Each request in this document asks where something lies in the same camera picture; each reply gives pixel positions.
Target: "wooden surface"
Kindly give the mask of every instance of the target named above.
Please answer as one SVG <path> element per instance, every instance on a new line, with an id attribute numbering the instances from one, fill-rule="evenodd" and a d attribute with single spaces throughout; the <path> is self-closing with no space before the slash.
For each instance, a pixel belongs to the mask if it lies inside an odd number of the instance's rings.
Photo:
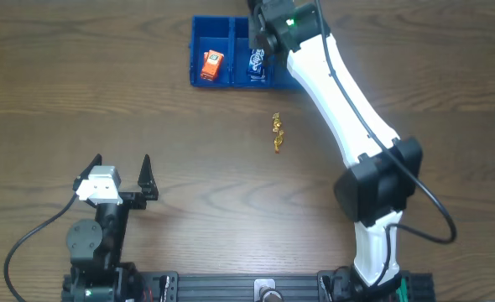
<path id="1" fill-rule="evenodd" d="M 439 300 L 495 299 L 495 0 L 333 0 L 325 15 L 380 115 L 425 151 L 421 178 L 458 242 L 399 235 L 401 268 L 432 272 Z M 243 15 L 243 0 L 0 0 L 0 301 L 9 248 L 54 215 L 96 153 L 135 190 L 143 156 L 160 200 L 132 212 L 123 260 L 180 273 L 313 273 L 352 262 L 332 194 L 343 172 L 302 92 L 190 86 L 194 14 Z M 271 117 L 286 138 L 273 151 Z M 59 300 L 77 204 L 11 262 L 30 301 Z M 446 226 L 422 196 L 404 222 Z"/>

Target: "blue tray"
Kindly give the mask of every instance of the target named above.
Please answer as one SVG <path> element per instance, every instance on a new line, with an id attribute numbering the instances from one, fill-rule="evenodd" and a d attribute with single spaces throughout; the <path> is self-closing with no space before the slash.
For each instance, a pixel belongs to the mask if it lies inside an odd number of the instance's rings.
<path id="1" fill-rule="evenodd" d="M 225 55 L 214 81 L 200 77 L 203 54 L 209 49 Z M 264 81 L 251 80 L 247 74 L 250 57 L 247 17 L 193 17 L 190 43 L 191 85 L 209 88 L 301 88 L 286 66 L 281 64 L 267 66 Z"/>

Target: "orange package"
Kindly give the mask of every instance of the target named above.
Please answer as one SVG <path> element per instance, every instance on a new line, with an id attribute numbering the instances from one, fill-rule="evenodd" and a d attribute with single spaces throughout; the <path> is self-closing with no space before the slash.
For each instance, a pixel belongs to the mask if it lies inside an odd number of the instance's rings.
<path id="1" fill-rule="evenodd" d="M 201 70 L 201 79 L 214 81 L 220 71 L 220 66 L 223 61 L 223 54 L 214 50 L 208 50 L 203 57 L 203 70 Z"/>

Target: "wood grain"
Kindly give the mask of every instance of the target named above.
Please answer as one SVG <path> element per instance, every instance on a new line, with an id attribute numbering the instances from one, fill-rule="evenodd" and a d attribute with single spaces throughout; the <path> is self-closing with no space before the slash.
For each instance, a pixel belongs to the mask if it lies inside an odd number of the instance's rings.
<path id="1" fill-rule="evenodd" d="M 422 143 L 421 177 L 459 227 L 447 247 L 399 236 L 401 268 L 434 273 L 441 301 L 495 299 L 495 0 L 323 3 L 351 73 Z M 353 260 L 331 192 L 344 167 L 309 97 L 189 84 L 191 17 L 246 13 L 242 0 L 0 0 L 0 301 L 13 300 L 7 251 L 68 201 L 96 153 L 126 190 L 153 160 L 160 200 L 131 214 L 123 254 L 141 270 L 313 273 Z M 91 217 L 77 204 L 18 250 L 23 297 L 59 300 L 65 234 Z M 404 222 L 446 232 L 422 195 Z"/>

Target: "blue wrapper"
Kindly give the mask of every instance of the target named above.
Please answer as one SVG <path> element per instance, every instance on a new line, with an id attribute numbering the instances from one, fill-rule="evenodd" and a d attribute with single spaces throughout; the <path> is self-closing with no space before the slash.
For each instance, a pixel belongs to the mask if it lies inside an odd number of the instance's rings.
<path id="1" fill-rule="evenodd" d="M 263 61 L 264 49 L 252 49 L 251 57 L 249 58 L 249 66 L 247 67 L 247 74 L 250 76 L 263 76 Z"/>

